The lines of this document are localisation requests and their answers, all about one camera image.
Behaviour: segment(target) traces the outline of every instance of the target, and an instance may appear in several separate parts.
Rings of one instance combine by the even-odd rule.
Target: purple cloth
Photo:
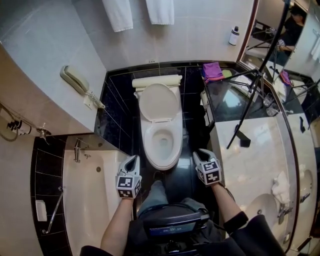
[[[203,64],[204,80],[215,81],[225,78],[219,66],[219,62]]]
[[[283,82],[286,86],[291,86],[291,81],[290,81],[288,72],[286,72],[286,71],[283,70],[283,71],[280,73],[280,78],[281,78],[282,82]]]

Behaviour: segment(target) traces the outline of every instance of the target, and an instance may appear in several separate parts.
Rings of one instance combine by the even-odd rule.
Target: bottle
[[[231,31],[229,44],[232,45],[232,46],[236,46],[238,38],[239,38],[239,35],[240,35],[239,34],[239,27],[235,26],[234,29],[232,29],[232,31]]]

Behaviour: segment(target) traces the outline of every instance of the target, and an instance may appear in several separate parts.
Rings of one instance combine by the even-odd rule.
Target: sink
[[[300,198],[306,194],[312,193],[312,175],[310,170],[304,171],[304,177],[300,179]],[[308,196],[303,202],[300,203],[299,212],[304,212],[308,206],[311,195]]]
[[[261,194],[256,197],[245,209],[245,214],[251,220],[253,217],[263,214],[270,229],[278,221],[277,203],[273,195]]]

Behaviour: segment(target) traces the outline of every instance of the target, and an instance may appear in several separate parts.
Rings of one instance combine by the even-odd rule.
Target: toilet lid
[[[168,86],[163,83],[153,83],[143,90],[139,108],[149,121],[165,121],[177,115],[179,102]]]

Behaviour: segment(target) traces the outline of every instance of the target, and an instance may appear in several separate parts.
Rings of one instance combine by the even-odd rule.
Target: mirror
[[[284,68],[295,49],[303,31],[309,0],[291,1],[277,48],[266,67],[264,78],[272,83]],[[241,61],[251,69],[259,68],[265,59],[282,18],[283,0],[260,0],[256,8],[255,21]]]
[[[309,235],[309,230],[312,236],[319,237],[320,234],[320,216],[315,215],[320,167],[320,7],[312,0],[308,10],[295,49],[272,84],[284,107],[293,137],[300,188],[305,186],[306,179],[309,184],[308,192],[300,193],[296,223],[296,234],[299,232],[299,235],[294,237],[291,248],[298,247],[303,237]]]

